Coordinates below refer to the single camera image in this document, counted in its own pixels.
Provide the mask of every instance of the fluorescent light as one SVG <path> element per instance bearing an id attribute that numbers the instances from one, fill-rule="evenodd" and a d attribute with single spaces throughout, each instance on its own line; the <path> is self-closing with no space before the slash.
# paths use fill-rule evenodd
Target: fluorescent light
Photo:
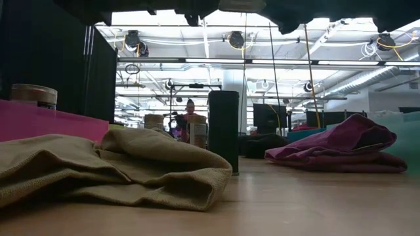
<path id="1" fill-rule="evenodd" d="M 273 64 L 273 60 L 252 60 L 253 64 Z M 275 60 L 275 64 L 286 64 L 286 65 L 307 65 L 306 60 Z"/>
<path id="2" fill-rule="evenodd" d="M 318 65 L 376 66 L 378 62 L 366 61 L 319 61 Z"/>
<path id="3" fill-rule="evenodd" d="M 185 62 L 189 63 L 232 63 L 232 64 L 243 64 L 245 60 L 242 59 L 185 59 Z"/>
<path id="4" fill-rule="evenodd" d="M 386 66 L 420 66 L 420 62 L 386 62 Z"/>
<path id="5" fill-rule="evenodd" d="M 153 62 L 161 62 L 161 63 L 170 63 L 170 62 L 179 62 L 178 58 L 127 58 L 127 57 L 120 57 L 118 58 L 118 62 L 126 62 L 126 63 L 153 63 Z"/>

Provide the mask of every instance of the wooden floor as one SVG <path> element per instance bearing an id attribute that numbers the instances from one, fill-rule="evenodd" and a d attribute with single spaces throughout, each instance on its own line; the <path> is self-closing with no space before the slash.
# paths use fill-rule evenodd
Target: wooden floor
<path id="1" fill-rule="evenodd" d="M 418 236 L 420 181 L 241 159 L 240 175 L 206 213 L 69 203 L 0 215 L 0 235 Z"/>

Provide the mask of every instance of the magenta towel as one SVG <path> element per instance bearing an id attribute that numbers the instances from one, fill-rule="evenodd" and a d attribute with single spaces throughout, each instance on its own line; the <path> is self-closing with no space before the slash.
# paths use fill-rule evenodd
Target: magenta towel
<path id="1" fill-rule="evenodd" d="M 395 140 L 386 127 L 356 114 L 332 129 L 269 149 L 265 159 L 312 171 L 403 172 L 407 164 L 401 158 L 379 152 Z"/>

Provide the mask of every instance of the black fabric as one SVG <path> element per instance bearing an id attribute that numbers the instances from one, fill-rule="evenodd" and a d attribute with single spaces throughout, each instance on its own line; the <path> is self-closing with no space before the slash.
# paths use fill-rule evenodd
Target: black fabric
<path id="1" fill-rule="evenodd" d="M 258 134 L 238 137 L 240 155 L 252 159 L 264 159 L 265 151 L 288 145 L 288 141 L 277 134 Z"/>

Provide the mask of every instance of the person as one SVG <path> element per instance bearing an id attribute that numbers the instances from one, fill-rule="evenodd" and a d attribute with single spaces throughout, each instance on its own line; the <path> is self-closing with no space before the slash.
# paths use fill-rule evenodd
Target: person
<path id="1" fill-rule="evenodd" d="M 187 103 L 186 103 L 186 114 L 184 115 L 184 119 L 186 121 L 188 121 L 188 116 L 190 115 L 197 115 L 194 113 L 196 109 L 196 105 L 194 104 L 194 102 L 191 99 L 188 99 Z M 182 128 L 181 130 L 181 140 L 183 142 L 188 143 L 188 131 L 185 128 Z"/>

